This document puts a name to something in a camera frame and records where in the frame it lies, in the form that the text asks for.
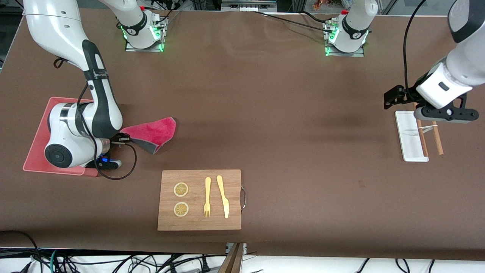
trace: brown table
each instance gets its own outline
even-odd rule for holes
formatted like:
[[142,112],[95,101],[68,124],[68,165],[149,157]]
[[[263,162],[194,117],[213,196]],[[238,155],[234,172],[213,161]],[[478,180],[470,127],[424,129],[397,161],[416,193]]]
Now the brown table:
[[[124,125],[172,116],[176,135],[156,155],[138,149],[123,181],[24,172],[48,99],[78,97],[84,77],[55,69],[22,22],[0,74],[1,230],[57,248],[220,253],[241,241],[261,255],[485,256],[485,118],[440,123],[445,155],[429,135],[430,162],[405,163],[394,111],[410,106],[383,109],[383,93],[404,83],[408,18],[377,17],[366,56],[339,58],[325,56],[319,31],[255,13],[182,12],[163,53],[124,52],[109,10],[81,16]],[[446,18],[416,18],[410,84],[453,47]],[[481,113],[484,91],[469,94]],[[132,163],[129,149],[118,155],[124,168],[113,176]],[[241,169],[242,230],[158,232],[161,172],[180,169]]]

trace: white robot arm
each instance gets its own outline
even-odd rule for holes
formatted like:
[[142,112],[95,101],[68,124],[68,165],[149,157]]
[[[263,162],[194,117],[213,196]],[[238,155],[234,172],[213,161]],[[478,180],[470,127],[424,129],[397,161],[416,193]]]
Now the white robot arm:
[[346,53],[357,51],[369,34],[369,26],[377,14],[375,0],[354,0],[348,14],[337,17],[338,28],[329,42]]
[[[149,47],[156,41],[151,12],[142,12],[136,0],[103,2],[115,11],[122,26],[136,30],[126,35],[134,47]],[[76,0],[24,0],[24,7],[34,41],[81,69],[93,97],[93,102],[82,103],[79,109],[77,103],[60,103],[51,110],[46,159],[60,168],[85,166],[108,151],[109,139],[119,132],[123,123],[103,59],[84,33]],[[95,139],[96,156],[87,130]]]
[[[398,85],[384,94],[384,108],[417,102],[417,119],[468,123],[478,112],[466,109],[466,93],[485,83],[485,1],[456,0],[448,25],[457,43],[409,90]],[[461,105],[455,107],[453,101]]]

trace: red cloth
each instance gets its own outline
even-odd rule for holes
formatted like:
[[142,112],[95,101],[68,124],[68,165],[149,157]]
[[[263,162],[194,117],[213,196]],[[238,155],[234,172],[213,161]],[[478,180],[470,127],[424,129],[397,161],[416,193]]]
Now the red cloth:
[[172,139],[177,123],[172,117],[121,129],[131,140],[151,154]]

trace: dried lemon slice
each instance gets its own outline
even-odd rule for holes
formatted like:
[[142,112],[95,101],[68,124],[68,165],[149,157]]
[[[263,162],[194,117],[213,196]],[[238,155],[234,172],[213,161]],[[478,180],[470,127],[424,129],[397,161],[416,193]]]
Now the dried lemon slice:
[[175,215],[184,217],[189,212],[189,205],[185,202],[178,202],[174,207]]
[[189,192],[189,186],[184,182],[177,183],[174,187],[174,194],[178,197],[185,196]]

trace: red tray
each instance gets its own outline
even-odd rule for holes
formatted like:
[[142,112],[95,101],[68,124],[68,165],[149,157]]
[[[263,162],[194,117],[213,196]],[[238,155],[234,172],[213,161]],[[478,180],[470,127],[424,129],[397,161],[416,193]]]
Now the red tray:
[[[96,177],[96,169],[88,169],[80,166],[72,168],[58,168],[51,163],[49,163],[44,155],[44,149],[49,142],[50,132],[47,127],[47,119],[49,117],[50,111],[58,103],[63,102],[77,102],[78,99],[71,98],[59,98],[52,97],[47,103],[47,107],[40,121],[39,128],[37,128],[37,133],[33,138],[29,154],[24,163],[24,171],[35,171],[35,172],[47,172],[47,173],[57,173],[57,174],[68,174],[68,175],[84,175],[89,177]],[[81,100],[81,102],[91,102],[91,100]]]

